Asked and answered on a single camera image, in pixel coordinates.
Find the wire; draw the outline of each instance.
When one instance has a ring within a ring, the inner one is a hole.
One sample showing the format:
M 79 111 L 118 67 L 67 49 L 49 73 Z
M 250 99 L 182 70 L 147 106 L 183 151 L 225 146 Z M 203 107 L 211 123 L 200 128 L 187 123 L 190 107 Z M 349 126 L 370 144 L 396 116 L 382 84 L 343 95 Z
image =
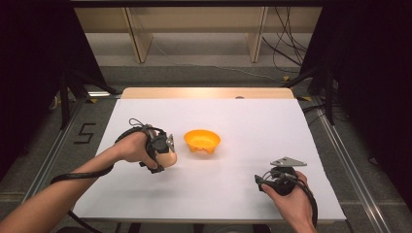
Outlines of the wire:
M 270 171 L 266 172 L 261 178 L 264 179 L 265 181 L 267 181 L 267 179 L 269 179 L 270 176 L 273 177 L 273 175 L 278 175 L 278 174 L 282 174 L 282 173 L 279 172 L 279 171 L 272 171 L 272 170 L 270 170 Z
M 222 70 L 241 72 L 241 73 L 243 73 L 243 74 L 250 75 L 250 76 L 254 76 L 254 77 L 267 78 L 267 79 L 272 80 L 272 81 L 277 82 L 277 83 L 286 83 L 286 82 L 283 82 L 283 81 L 276 80 L 275 78 L 272 78 L 272 77 L 270 77 L 270 76 L 253 74 L 253 73 L 246 72 L 246 71 L 244 71 L 244 70 L 234 69 L 234 68 L 228 68 L 228 67 L 224 67 L 224 66 L 214 66 L 214 65 L 212 65 L 212 66 L 205 66 L 205 65 L 190 64 L 190 63 L 177 63 L 177 62 L 173 61 L 173 59 L 170 58 L 169 54 L 167 54 L 165 51 L 163 51 L 155 42 L 153 42 L 153 44 L 154 44 L 154 46 L 155 46 L 161 53 L 163 53 L 163 55 L 165 55 L 165 56 L 167 57 L 167 59 L 169 59 L 169 61 L 170 61 L 172 64 L 177 65 L 177 66 L 214 67 L 214 68 L 218 68 L 218 69 L 222 69 Z
M 130 118 L 129 119 L 129 124 L 131 125 L 131 126 L 141 126 L 141 127 L 144 127 L 145 126 L 145 124 L 143 124 L 142 123 L 142 121 L 140 121 L 140 120 L 138 120 L 137 118 Z
M 294 180 L 292 178 L 289 177 L 285 177 L 287 180 L 289 180 L 290 182 L 295 183 L 296 185 L 298 185 L 300 188 L 302 188 L 303 192 L 306 194 L 306 196 L 309 199 L 310 205 L 312 206 L 312 223 L 313 226 L 317 226 L 318 224 L 318 204 L 316 203 L 316 199 L 313 196 L 312 191 L 309 189 L 309 187 L 306 185 L 306 183 L 303 180 Z
M 278 19 L 281 21 L 281 24 L 282 24 L 282 27 L 283 27 L 283 32 L 282 32 L 281 35 L 279 35 L 279 33 L 276 33 L 277 36 L 279 37 L 279 41 L 278 41 L 278 43 L 277 43 L 277 45 L 276 45 L 276 48 L 278 47 L 278 45 L 279 45 L 279 43 L 280 43 L 281 41 L 284 42 L 287 46 L 293 48 L 294 54 L 296 55 L 296 58 L 297 58 L 297 60 L 298 60 L 299 65 L 301 66 L 301 62 L 303 61 L 303 57 L 302 57 L 302 55 L 300 54 L 299 51 L 305 52 L 305 51 L 307 50 L 307 48 L 305 48 L 304 46 L 302 46 L 302 45 L 293 37 L 293 35 L 292 35 L 292 26 L 291 26 L 291 18 L 290 18 L 290 16 L 291 16 L 291 8 L 290 8 L 290 7 L 287 7 L 287 19 L 286 19 L 286 22 L 284 22 L 284 21 L 282 20 L 282 18 L 281 18 L 280 14 L 279 14 L 279 11 L 278 11 L 278 8 L 277 8 L 277 7 L 275 7 L 275 11 L 276 11 L 276 14 L 277 14 L 277 16 L 278 16 Z M 289 37 L 289 39 L 290 39 L 290 41 L 291 41 L 291 43 L 292 43 L 291 45 L 288 44 L 288 43 L 286 43 L 286 42 L 283 40 L 283 35 L 284 35 L 284 34 L 286 34 L 286 35 Z
M 326 106 L 326 104 L 315 105 L 315 106 L 307 107 L 307 108 L 302 109 L 302 112 L 303 112 L 304 114 L 307 114 L 307 113 L 309 113 L 309 112 L 312 111 L 312 110 L 321 109 L 321 108 L 323 108 L 323 107 L 325 107 L 325 106 Z
M 97 172 L 90 172 L 90 173 L 68 173 L 68 174 L 63 174 L 54 177 L 51 180 L 51 184 L 57 183 L 57 182 L 62 182 L 62 181 L 69 181 L 69 180 L 78 180 L 78 179 L 91 179 L 91 178 L 99 178 L 102 176 L 107 175 L 110 173 L 113 169 L 114 165 L 103 169 L 101 171 Z M 101 231 L 93 228 L 89 224 L 87 224 L 85 221 L 81 220 L 78 216 L 76 216 L 75 213 L 72 211 L 69 211 L 67 213 L 68 216 L 70 216 L 72 219 L 74 219 L 77 223 L 79 223 L 82 227 L 86 228 L 88 231 L 93 232 L 93 233 L 102 233 Z
M 286 73 L 294 73 L 294 74 L 298 74 L 298 73 L 299 73 L 299 72 L 297 72 L 297 71 L 288 71 L 288 70 L 281 69 L 278 65 L 276 65 L 276 62 L 275 62 L 275 53 L 276 53 L 276 51 L 274 50 L 274 51 L 273 51 L 273 55 L 272 55 L 272 61 L 273 61 L 273 65 L 275 65 L 276 69 L 278 69 L 278 70 L 280 70 L 280 71 L 282 71 L 282 72 L 286 72 Z
M 355 230 L 354 230 L 354 228 L 352 227 L 351 222 L 348 220 L 348 217 L 346 216 L 345 210 L 343 210 L 342 207 L 340 207 L 340 209 L 342 209 L 343 215 L 346 217 L 345 222 L 346 222 L 346 224 L 347 224 L 348 227 L 349 227 L 349 231 L 350 231 L 351 233 L 354 233 Z
M 266 39 L 264 37 L 261 38 L 269 47 L 271 47 L 273 50 L 275 50 L 276 52 L 280 53 L 281 55 L 283 55 L 285 58 L 287 58 L 289 61 L 293 62 L 294 64 L 300 66 L 299 62 L 291 59 L 288 55 L 282 53 L 281 51 L 277 50 L 276 48 L 274 48 L 272 45 L 270 45 Z
M 315 122 L 317 119 L 319 119 L 320 117 L 324 116 L 325 114 L 321 114 L 319 116 L 316 116 L 315 119 L 313 119 L 312 121 L 310 121 L 310 123 L 308 123 L 308 126 L 310 126 L 313 122 Z
M 333 112 L 334 114 L 346 114 L 345 112 L 343 112 L 343 111 L 338 111 L 338 112 Z M 348 116 L 346 116 L 346 119 L 343 119 L 343 118 L 339 118 L 339 117 L 337 117 L 336 115 L 333 115 L 333 118 L 335 118 L 335 119 L 337 119 L 337 120 L 339 120 L 339 121 L 341 121 L 341 122 L 351 122 L 351 120 L 348 118 Z

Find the table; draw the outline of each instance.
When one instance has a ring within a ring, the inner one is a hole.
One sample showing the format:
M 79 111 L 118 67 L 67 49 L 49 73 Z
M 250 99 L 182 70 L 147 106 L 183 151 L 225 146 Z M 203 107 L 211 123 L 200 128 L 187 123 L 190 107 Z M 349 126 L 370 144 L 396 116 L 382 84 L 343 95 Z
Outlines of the table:
M 116 222 L 273 223 L 282 218 L 258 191 L 254 175 L 268 171 L 270 161 L 289 156 L 308 163 L 297 170 L 311 181 L 320 222 L 345 219 L 303 113 L 288 89 L 128 88 L 114 108 L 97 153 L 129 128 L 131 117 L 174 134 L 177 164 L 155 175 L 137 164 L 116 164 L 78 201 L 74 212 L 79 217 Z M 187 131 L 199 127 L 222 138 L 212 155 L 190 152 L 183 140 Z

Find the right hand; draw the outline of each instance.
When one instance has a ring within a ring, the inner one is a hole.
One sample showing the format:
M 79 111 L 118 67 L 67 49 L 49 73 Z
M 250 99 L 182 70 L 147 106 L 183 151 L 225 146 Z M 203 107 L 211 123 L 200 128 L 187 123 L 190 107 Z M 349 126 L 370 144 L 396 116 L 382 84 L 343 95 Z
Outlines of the right hand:
M 307 183 L 307 178 L 296 171 L 297 177 Z M 279 195 L 266 184 L 261 185 L 264 192 L 273 200 L 282 218 L 287 221 L 295 232 L 316 232 L 312 223 L 312 206 L 305 192 L 295 186 L 293 191 L 286 195 Z

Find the orange bowl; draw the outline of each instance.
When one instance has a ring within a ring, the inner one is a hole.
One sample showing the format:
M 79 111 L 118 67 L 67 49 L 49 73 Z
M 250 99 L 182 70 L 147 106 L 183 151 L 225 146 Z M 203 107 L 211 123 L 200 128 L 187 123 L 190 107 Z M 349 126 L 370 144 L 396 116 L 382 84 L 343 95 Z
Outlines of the orange bowl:
M 208 153 L 213 153 L 215 148 L 221 142 L 221 138 L 218 134 L 212 131 L 195 129 L 185 134 L 185 141 L 192 152 L 205 150 Z

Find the printed number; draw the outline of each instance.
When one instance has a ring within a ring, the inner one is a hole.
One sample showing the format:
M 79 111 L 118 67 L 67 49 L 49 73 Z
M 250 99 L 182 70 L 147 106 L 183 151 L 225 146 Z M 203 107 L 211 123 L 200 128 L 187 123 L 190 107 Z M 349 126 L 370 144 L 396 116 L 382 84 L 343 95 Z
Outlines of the printed number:
M 79 136 L 88 136 L 87 141 L 78 141 L 78 142 L 75 142 L 74 144 L 89 144 L 90 143 L 90 140 L 93 137 L 94 133 L 85 133 L 85 132 L 83 132 L 85 130 L 85 127 L 88 126 L 88 125 L 96 125 L 96 123 L 84 123 L 82 125 L 82 128 L 81 128 L 80 132 L 79 132 Z

